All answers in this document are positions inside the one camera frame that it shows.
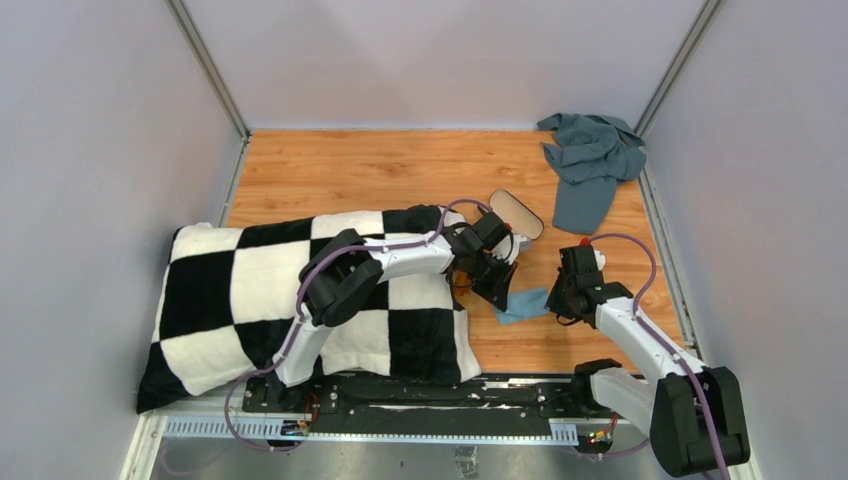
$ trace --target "light blue cloth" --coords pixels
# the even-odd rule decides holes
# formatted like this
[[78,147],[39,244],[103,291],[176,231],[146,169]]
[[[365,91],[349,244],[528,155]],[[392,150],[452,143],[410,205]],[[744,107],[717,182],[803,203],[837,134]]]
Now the light blue cloth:
[[494,307],[492,308],[495,310],[495,316],[498,317],[498,323],[509,325],[528,318],[540,317],[548,313],[545,309],[545,302],[547,300],[548,289],[539,287],[525,292],[510,293],[507,297],[506,312],[502,312]]
[[572,233],[595,233],[620,183],[645,167],[645,142],[624,120],[603,115],[548,117],[539,130],[553,130],[558,145],[543,143],[545,159],[559,175],[553,225]]

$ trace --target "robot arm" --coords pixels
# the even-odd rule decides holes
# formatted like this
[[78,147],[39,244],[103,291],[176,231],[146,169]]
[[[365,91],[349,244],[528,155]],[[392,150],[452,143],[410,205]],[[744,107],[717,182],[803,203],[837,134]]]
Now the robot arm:
[[[353,229],[339,233],[300,273],[301,282],[310,275],[313,278],[306,285],[302,314],[283,343],[285,350],[273,357],[277,377],[285,387],[308,380],[332,329],[353,318],[376,285],[392,278],[463,271],[472,291],[505,311],[522,240],[492,212],[474,225],[448,227],[439,235],[429,232],[400,240],[374,240],[362,238]],[[313,273],[333,252],[344,248],[352,251]]]
[[651,439],[660,465],[673,476],[716,468],[701,405],[682,361],[695,374],[713,412],[728,465],[750,457],[739,382],[726,367],[710,368],[659,329],[618,282],[604,282],[603,258],[591,245],[560,250],[562,268],[547,307],[583,320],[613,340],[642,373],[633,377],[612,360],[578,365],[578,397],[617,412]]

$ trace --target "gray wall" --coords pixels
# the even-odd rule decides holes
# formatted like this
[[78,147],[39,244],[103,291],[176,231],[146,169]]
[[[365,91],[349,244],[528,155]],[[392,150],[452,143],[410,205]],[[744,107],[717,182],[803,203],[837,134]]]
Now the gray wall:
[[701,0],[187,0],[254,128],[639,116]]
[[0,477],[118,475],[173,229],[235,137],[163,1],[0,6]]
[[706,357],[768,479],[844,478],[848,3],[729,1],[649,131]]

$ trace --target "black and white checkered cloth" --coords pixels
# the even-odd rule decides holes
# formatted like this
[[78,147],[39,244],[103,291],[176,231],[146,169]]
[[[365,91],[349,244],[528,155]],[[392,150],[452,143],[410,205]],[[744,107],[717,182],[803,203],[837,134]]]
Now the black and white checkered cloth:
[[[262,368],[295,316],[298,274],[334,236],[355,228],[398,239],[434,230],[440,207],[322,215],[273,225],[184,227],[174,235],[139,413],[200,395]],[[449,212],[448,225],[464,221]],[[314,375],[361,368],[452,384],[480,374],[468,316],[444,275],[384,282],[330,335]]]

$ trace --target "wooden tabletop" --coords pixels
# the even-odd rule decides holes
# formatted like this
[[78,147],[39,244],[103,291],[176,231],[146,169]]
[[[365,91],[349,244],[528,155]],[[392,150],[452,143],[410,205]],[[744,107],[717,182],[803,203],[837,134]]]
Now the wooden tabletop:
[[[229,225],[446,204],[461,197],[487,202],[493,191],[505,188],[545,222],[542,236],[518,257],[510,291],[550,288],[559,249],[581,239],[551,225],[558,177],[540,146],[550,139],[548,132],[515,131],[258,131]],[[472,206],[458,210],[470,221],[479,217]],[[636,182],[618,188],[598,231],[603,232],[629,233],[654,247]],[[636,292],[648,278],[650,263],[637,246],[618,239],[595,245],[607,257],[607,281]],[[471,346],[484,371],[570,372],[578,363],[607,357],[633,368],[614,343],[585,324],[562,327],[548,314],[501,326],[483,299],[469,294],[460,302],[468,308]],[[681,341],[662,270],[642,308]]]

